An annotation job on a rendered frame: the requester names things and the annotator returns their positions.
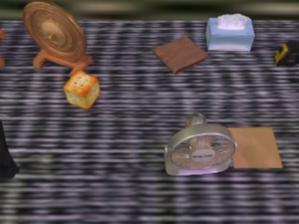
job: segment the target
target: striped tablecloth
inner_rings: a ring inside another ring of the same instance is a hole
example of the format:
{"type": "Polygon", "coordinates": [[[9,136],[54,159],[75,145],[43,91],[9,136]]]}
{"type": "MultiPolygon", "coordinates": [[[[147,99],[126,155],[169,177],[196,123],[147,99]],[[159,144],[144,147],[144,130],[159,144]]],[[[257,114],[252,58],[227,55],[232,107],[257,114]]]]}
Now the striped tablecloth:
{"type": "Polygon", "coordinates": [[[0,183],[1,224],[286,224],[299,221],[299,67],[274,66],[299,39],[299,21],[256,21],[250,53],[209,53],[173,75],[151,50],[182,36],[205,49],[205,22],[85,21],[86,72],[102,95],[69,105],[70,70],[34,70],[38,46],[21,21],[3,21],[0,118],[21,168],[0,183]],[[274,128],[281,171],[172,177],[163,145],[192,112],[227,127],[274,128]]]}

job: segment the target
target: fan stand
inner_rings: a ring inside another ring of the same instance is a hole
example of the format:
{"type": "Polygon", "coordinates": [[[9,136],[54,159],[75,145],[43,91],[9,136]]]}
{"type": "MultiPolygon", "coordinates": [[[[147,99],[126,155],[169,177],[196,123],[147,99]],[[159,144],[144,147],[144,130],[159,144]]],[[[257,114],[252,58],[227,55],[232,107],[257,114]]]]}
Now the fan stand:
{"type": "Polygon", "coordinates": [[[69,61],[67,59],[53,56],[42,49],[33,59],[33,67],[40,70],[43,67],[45,61],[54,62],[65,67],[72,68],[71,75],[74,75],[77,71],[84,70],[93,62],[92,58],[89,55],[83,55],[76,61],[69,61]]]}
{"type": "MultiPolygon", "coordinates": [[[[0,29],[0,40],[4,40],[4,39],[5,39],[5,33],[3,32],[2,29],[0,29]]],[[[0,67],[1,68],[5,67],[5,61],[1,56],[0,56],[0,67]]]]}

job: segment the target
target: blue tissue box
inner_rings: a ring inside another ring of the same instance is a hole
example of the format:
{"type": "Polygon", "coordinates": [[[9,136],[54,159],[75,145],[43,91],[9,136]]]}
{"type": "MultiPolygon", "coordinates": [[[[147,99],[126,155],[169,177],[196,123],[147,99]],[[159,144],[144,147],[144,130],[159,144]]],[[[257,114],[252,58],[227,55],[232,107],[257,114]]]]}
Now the blue tissue box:
{"type": "Polygon", "coordinates": [[[252,21],[246,23],[243,30],[224,30],[217,27],[217,18],[209,18],[206,27],[206,45],[208,50],[250,51],[254,40],[252,21]]]}

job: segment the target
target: bronze disc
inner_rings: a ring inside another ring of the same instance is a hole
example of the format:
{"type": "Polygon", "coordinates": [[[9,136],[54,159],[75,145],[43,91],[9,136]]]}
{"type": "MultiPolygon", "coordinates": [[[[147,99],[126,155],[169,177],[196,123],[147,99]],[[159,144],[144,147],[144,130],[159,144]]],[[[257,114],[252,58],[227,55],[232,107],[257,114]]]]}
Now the bronze disc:
{"type": "Polygon", "coordinates": [[[70,61],[86,53],[86,38],[76,20],[56,4],[28,3],[23,10],[24,24],[31,38],[46,52],[70,61]]]}

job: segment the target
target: black object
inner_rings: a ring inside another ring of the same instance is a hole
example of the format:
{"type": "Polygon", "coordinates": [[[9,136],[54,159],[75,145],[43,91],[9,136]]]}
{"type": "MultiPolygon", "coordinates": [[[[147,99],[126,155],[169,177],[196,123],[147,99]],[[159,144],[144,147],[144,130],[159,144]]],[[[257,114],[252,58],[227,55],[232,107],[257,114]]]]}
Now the black object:
{"type": "Polygon", "coordinates": [[[277,66],[294,66],[299,63],[299,42],[288,41],[279,47],[274,56],[277,66]]]}
{"type": "Polygon", "coordinates": [[[0,120],[0,179],[13,179],[20,169],[11,157],[0,120]]]}

